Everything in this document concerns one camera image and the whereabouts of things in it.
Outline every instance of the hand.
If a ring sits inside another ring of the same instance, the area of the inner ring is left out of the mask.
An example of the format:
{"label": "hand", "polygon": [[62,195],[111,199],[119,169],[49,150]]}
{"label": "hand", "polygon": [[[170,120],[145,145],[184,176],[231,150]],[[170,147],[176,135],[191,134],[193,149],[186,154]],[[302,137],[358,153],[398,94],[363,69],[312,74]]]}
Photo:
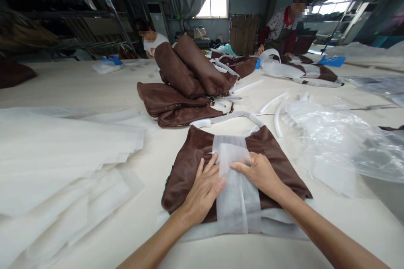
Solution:
{"label": "hand", "polygon": [[224,178],[219,179],[219,164],[214,165],[218,153],[215,153],[203,169],[202,158],[197,170],[194,185],[188,193],[184,204],[176,212],[184,219],[188,228],[202,223],[213,202],[226,185]]}
{"label": "hand", "polygon": [[260,47],[258,48],[257,55],[262,54],[264,52],[264,50],[265,50],[264,45],[261,44]]}
{"label": "hand", "polygon": [[235,162],[230,168],[244,174],[259,190],[276,200],[288,187],[282,183],[266,156],[250,152],[250,158],[251,167]]}

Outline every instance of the forearm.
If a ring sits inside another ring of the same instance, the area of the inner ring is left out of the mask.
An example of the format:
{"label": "forearm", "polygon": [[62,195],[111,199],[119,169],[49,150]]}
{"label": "forearm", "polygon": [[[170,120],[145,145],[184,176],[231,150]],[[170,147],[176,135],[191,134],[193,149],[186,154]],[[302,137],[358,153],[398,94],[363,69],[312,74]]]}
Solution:
{"label": "forearm", "polygon": [[334,268],[388,268],[368,250],[313,210],[290,188],[285,186],[275,199]]}
{"label": "forearm", "polygon": [[174,212],[164,225],[130,255],[117,269],[157,268],[172,246],[189,230],[178,212]]}
{"label": "forearm", "polygon": [[261,44],[265,44],[265,40],[268,38],[270,29],[269,27],[264,27],[259,33],[258,33],[258,41],[257,41],[257,46],[260,47]]}

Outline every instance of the wooden pallet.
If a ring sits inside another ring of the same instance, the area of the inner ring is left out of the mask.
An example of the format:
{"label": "wooden pallet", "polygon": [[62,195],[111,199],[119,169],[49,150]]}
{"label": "wooden pallet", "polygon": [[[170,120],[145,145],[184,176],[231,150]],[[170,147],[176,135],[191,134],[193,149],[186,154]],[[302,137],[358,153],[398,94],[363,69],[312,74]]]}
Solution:
{"label": "wooden pallet", "polygon": [[237,55],[253,55],[260,14],[232,15],[230,18],[230,45]]}

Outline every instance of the brown leather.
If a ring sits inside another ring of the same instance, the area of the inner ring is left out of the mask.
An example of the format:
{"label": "brown leather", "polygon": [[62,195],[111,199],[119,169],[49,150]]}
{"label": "brown leather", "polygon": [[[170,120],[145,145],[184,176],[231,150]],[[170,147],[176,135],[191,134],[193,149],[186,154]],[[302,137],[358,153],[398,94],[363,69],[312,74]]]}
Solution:
{"label": "brown leather", "polygon": [[[303,55],[295,54],[295,56],[296,56],[296,57],[299,57],[299,59],[300,59],[300,60],[302,61],[302,63],[304,63],[304,64],[312,64],[312,63],[314,62],[313,60],[311,60],[311,59],[309,59],[308,57],[305,57],[305,56],[303,56]],[[287,56],[287,55],[281,56],[281,62],[284,63],[284,64],[290,62],[291,60],[292,60],[292,58],[290,58],[290,57]]]}
{"label": "brown leather", "polygon": [[[172,214],[180,207],[192,188],[201,158],[207,163],[211,158],[214,135],[194,126],[188,131],[186,141],[175,159],[171,174],[167,179],[161,205]],[[302,200],[312,198],[307,186],[298,176],[286,155],[271,132],[263,126],[246,139],[247,149],[264,154],[271,162],[276,174]],[[281,206],[259,191],[261,209],[281,208]],[[204,223],[216,221],[216,202],[213,204]]]}
{"label": "brown leather", "polygon": [[[297,63],[295,63],[295,64],[287,63],[287,64],[301,70],[306,75],[306,71],[305,71],[304,67],[301,66],[300,64],[297,64]],[[321,80],[330,81],[330,82],[335,82],[338,80],[338,76],[336,74],[334,74],[328,67],[325,67],[323,64],[312,64],[312,65],[320,68],[320,75],[318,78],[315,78],[315,79],[321,79]]]}
{"label": "brown leather", "polygon": [[160,113],[172,111],[173,109],[210,104],[208,98],[187,99],[171,86],[162,83],[143,84],[138,82],[137,90],[139,97],[144,102],[147,113],[154,118],[158,117]]}
{"label": "brown leather", "polygon": [[35,71],[28,66],[11,58],[0,57],[0,89],[17,86],[36,76]]}
{"label": "brown leather", "polygon": [[[220,58],[225,55],[225,53],[212,51],[212,59]],[[234,70],[240,78],[244,78],[255,70],[255,66],[257,65],[258,58],[253,58],[247,55],[236,58],[223,57],[220,59],[220,62],[226,64],[232,70]]]}
{"label": "brown leather", "polygon": [[157,46],[154,58],[167,81],[182,95],[187,98],[196,98],[206,94],[201,82],[175,54],[170,43],[164,42]]}
{"label": "brown leather", "polygon": [[163,81],[163,83],[165,84],[170,84],[170,82],[168,81],[167,77],[163,74],[163,72],[161,71],[161,69],[159,70],[159,74],[160,74],[160,78]]}
{"label": "brown leather", "polygon": [[188,35],[183,35],[178,40],[174,51],[189,69],[195,73],[208,95],[218,96],[227,93],[237,80],[234,79],[234,81],[229,82],[223,73],[219,72],[205,57]]}
{"label": "brown leather", "polygon": [[188,126],[189,123],[193,121],[210,119],[218,116],[223,116],[223,112],[211,108],[210,105],[184,107],[160,114],[157,123],[161,128],[183,127]]}

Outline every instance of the white work table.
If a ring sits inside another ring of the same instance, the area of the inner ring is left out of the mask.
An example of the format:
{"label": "white work table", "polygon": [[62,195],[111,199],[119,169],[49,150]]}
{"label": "white work table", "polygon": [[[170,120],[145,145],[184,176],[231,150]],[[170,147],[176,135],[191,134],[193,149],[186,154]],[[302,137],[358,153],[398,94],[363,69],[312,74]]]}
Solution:
{"label": "white work table", "polygon": [[[161,82],[156,65],[130,68],[100,75],[86,62],[27,64],[38,77],[17,87],[0,90],[0,108],[19,106],[79,107],[99,113],[134,109],[147,114],[140,100],[137,82]],[[344,65],[332,68],[339,76],[382,75],[394,72]],[[335,105],[345,102],[350,108],[391,104],[388,100],[356,90],[351,84],[340,88],[311,87],[291,80],[263,76],[261,70],[240,80],[239,87],[264,79],[262,83],[239,93],[234,110],[257,113],[270,99],[287,91],[291,98],[304,93],[314,95],[314,102]],[[266,113],[274,113],[272,105]],[[403,124],[404,108],[355,111],[374,126],[398,127]],[[260,116],[274,133],[273,115]],[[214,134],[244,135],[252,127],[246,118],[236,118],[211,128]],[[281,129],[286,126],[280,121]],[[177,152],[183,145],[188,127],[161,129],[155,127],[146,136],[144,149],[129,159],[144,189],[122,206],[73,253],[59,262],[57,269],[113,269],[144,243],[157,228],[157,215],[162,211],[161,197],[165,181]],[[367,198],[342,197],[320,181],[311,179],[295,165],[285,144],[278,139],[297,173],[306,183],[318,211],[347,235],[375,254],[391,268],[404,264],[404,226],[371,193]],[[332,268],[315,245],[309,241],[289,240],[264,235],[221,235],[210,239],[178,243],[161,263],[160,268]]]}

